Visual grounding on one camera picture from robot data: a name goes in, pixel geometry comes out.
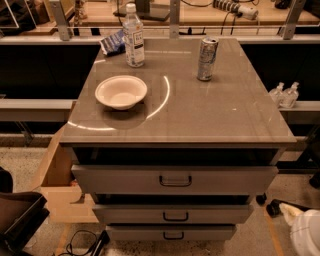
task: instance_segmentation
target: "open drawer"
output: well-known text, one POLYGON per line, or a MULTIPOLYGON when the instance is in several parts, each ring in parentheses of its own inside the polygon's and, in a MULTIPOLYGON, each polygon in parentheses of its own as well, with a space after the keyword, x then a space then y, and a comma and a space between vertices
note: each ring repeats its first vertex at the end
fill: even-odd
POLYGON ((261 195, 274 166, 73 165, 83 193, 144 195, 261 195))

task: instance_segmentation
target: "blue wrapper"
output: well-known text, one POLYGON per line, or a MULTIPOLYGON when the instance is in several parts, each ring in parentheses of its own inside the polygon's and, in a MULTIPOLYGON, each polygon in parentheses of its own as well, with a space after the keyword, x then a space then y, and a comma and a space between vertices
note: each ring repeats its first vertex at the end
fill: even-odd
POLYGON ((117 33, 102 39, 100 41, 100 45, 103 54, 106 56, 112 56, 125 52, 126 47, 123 37, 123 31, 119 30, 117 33))

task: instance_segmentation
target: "bottle cap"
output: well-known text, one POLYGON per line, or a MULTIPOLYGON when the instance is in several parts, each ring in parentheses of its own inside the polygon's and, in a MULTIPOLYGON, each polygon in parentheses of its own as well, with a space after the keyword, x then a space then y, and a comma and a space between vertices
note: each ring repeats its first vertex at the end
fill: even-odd
POLYGON ((129 3, 126 5, 127 12, 136 12, 136 5, 133 3, 129 3))

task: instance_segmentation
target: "plastic water bottle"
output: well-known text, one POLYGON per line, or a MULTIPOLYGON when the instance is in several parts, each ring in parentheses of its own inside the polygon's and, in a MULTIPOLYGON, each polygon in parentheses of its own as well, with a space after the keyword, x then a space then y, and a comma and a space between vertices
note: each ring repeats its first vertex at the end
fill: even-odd
POLYGON ((126 59, 131 67, 141 67, 144 64, 143 23, 136 13, 136 5, 126 5, 126 19, 123 22, 126 59))

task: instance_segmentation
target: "white bottle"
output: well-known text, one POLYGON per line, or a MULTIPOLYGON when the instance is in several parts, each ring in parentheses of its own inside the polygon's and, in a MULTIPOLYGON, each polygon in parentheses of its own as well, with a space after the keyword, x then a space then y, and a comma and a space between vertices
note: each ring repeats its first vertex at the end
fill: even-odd
POLYGON ((271 96, 272 100, 276 103, 277 107, 280 106, 280 103, 283 99, 283 93, 282 93, 283 86, 284 86, 284 83, 280 82, 276 88, 272 89, 269 92, 269 95, 271 96))
POLYGON ((144 64, 143 23, 136 13, 136 5, 126 5, 126 20, 123 22, 127 64, 141 67, 144 64))
POLYGON ((299 92, 298 92, 298 82, 294 82, 292 86, 288 89, 285 89, 283 92, 283 100, 280 102, 280 106, 283 108, 292 108, 296 103, 299 92))

